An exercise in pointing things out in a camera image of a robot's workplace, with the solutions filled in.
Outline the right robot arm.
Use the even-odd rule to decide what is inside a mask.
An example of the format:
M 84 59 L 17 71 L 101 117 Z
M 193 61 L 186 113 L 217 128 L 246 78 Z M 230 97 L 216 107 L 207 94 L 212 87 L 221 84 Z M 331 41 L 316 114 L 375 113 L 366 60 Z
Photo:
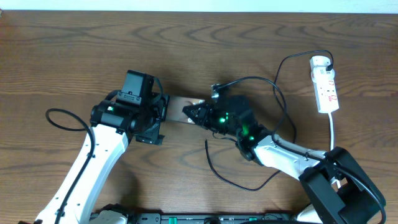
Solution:
M 367 223 L 377 213 L 386 222 L 384 196 L 346 149 L 317 151 L 282 139 L 257 122 L 245 96 L 221 97 L 182 111 L 197 126 L 235 136 L 246 160 L 297 179 L 310 199 L 296 216 L 298 223 Z

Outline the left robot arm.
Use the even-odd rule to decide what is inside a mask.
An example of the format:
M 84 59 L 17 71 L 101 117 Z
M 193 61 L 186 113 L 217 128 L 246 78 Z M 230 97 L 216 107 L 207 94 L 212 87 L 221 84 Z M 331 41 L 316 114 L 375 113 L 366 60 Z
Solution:
M 93 213 L 109 173 L 132 139 L 159 145 L 163 136 L 169 95 L 151 93 L 148 98 L 111 92 L 93 107 L 90 124 L 81 130 L 86 138 L 65 180 L 35 223 L 129 223 L 133 215 L 115 205 Z

